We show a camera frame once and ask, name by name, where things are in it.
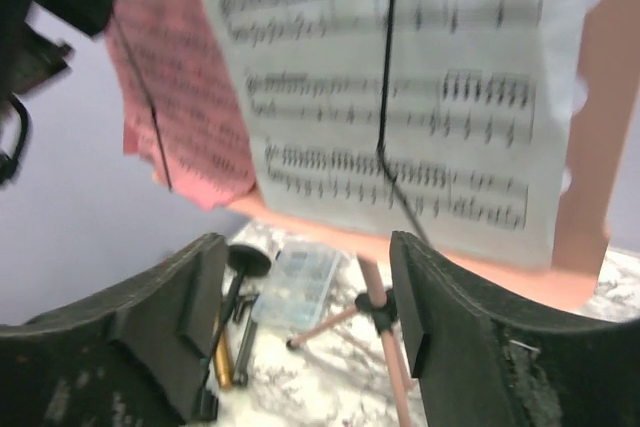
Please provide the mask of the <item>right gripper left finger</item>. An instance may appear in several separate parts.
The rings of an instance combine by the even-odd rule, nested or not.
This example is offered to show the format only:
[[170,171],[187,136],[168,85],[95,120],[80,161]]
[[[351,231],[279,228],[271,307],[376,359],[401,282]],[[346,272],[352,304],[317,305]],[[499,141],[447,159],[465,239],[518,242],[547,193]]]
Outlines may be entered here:
[[226,258],[225,239],[205,234],[90,297],[2,326],[2,425],[213,420],[206,381]]

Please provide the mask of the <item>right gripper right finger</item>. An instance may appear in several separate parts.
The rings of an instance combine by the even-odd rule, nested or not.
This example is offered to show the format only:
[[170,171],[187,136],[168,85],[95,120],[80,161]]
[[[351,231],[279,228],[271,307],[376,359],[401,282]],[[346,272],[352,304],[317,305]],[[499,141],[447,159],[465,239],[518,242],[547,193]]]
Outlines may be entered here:
[[432,427],[635,426],[639,324],[557,310],[394,232],[393,290]]

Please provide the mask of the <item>gold microphone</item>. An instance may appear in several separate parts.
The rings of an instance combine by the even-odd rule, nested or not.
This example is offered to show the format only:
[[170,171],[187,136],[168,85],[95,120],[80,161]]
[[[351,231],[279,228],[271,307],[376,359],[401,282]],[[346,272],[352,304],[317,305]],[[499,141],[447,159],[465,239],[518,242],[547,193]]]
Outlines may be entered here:
[[221,321],[221,315],[217,314],[215,327],[220,331],[218,343],[215,348],[213,364],[216,380],[221,391],[228,391],[233,387],[233,365],[229,350],[226,324]]

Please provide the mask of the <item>black desktop mic stand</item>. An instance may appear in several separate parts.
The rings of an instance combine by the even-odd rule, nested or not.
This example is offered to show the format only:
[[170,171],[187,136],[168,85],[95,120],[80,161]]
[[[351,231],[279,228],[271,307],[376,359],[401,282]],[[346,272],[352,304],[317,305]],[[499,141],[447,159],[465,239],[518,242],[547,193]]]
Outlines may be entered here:
[[[255,299],[253,296],[240,294],[240,288],[245,278],[266,276],[271,264],[271,259],[256,247],[246,244],[232,244],[228,247],[226,265],[235,271],[235,276],[231,281],[225,299],[222,301],[221,309],[216,319],[209,361],[216,362],[215,356],[226,333],[226,326],[229,320],[231,318],[240,319],[249,305],[249,301]],[[216,395],[207,388],[209,377],[210,372],[207,372],[199,390],[199,398],[195,410],[198,415],[198,422],[214,422],[217,420],[219,402]]]

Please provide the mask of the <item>pink sheet music page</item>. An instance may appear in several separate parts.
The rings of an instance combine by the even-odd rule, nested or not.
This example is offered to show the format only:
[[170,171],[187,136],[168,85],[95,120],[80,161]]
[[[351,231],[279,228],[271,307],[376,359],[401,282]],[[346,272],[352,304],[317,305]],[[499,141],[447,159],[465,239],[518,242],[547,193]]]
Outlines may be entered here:
[[114,0],[105,41],[123,95],[125,153],[204,209],[249,193],[249,137],[201,0]]

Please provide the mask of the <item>white paper sheet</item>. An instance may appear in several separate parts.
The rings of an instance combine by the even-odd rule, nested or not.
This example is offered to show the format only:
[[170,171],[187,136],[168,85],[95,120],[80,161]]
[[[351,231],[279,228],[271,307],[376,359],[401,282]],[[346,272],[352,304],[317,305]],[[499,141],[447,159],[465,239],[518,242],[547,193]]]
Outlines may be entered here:
[[203,0],[271,211],[547,266],[588,0]]

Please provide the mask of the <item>pink music stand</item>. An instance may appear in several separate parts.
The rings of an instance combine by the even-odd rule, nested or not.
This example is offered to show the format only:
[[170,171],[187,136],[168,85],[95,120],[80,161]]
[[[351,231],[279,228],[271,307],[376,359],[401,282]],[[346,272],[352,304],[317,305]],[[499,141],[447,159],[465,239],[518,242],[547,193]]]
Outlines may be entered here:
[[[517,295],[573,313],[574,290],[588,286],[588,276],[598,272],[608,246],[607,211],[639,88],[638,25],[637,0],[588,0],[566,170],[547,266],[523,267],[441,250],[423,229],[394,230],[382,236],[280,214],[267,208],[258,183],[253,192],[234,202],[234,208],[356,253],[371,295],[372,315],[379,322],[385,321],[388,312],[398,313],[390,260],[394,232],[414,235],[460,267]],[[383,327],[381,340],[398,420],[406,426],[411,422],[408,391],[420,385],[410,374],[404,338],[397,341]]]

